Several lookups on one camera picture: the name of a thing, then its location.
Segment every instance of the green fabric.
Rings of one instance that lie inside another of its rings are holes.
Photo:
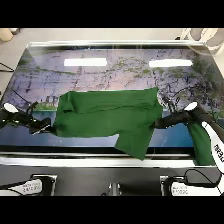
[[[154,128],[162,117],[158,88],[68,92],[60,97],[54,127],[61,137],[119,134],[115,147],[143,160]]]
[[[205,129],[198,124],[189,124],[187,127],[194,142],[194,150],[198,165],[215,165],[211,152],[211,140]]]

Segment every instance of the landscape print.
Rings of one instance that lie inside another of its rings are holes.
[[[106,58],[102,67],[64,66],[70,58]],[[188,59],[192,66],[150,68],[149,61]],[[9,102],[26,110],[29,103],[38,102],[34,116],[50,117],[52,123],[60,95],[68,91],[137,90],[158,86],[158,98],[169,97],[177,109],[198,101],[222,124],[224,118],[224,80],[211,56],[192,49],[32,49],[24,51],[2,103]],[[164,106],[163,116],[169,114]],[[0,131],[0,144],[108,146],[113,147],[117,136],[106,138],[59,138],[51,134],[29,137],[28,130],[7,127]],[[13,131],[17,137],[7,138]],[[167,130],[155,130],[151,147],[192,147],[193,142],[183,124]]]

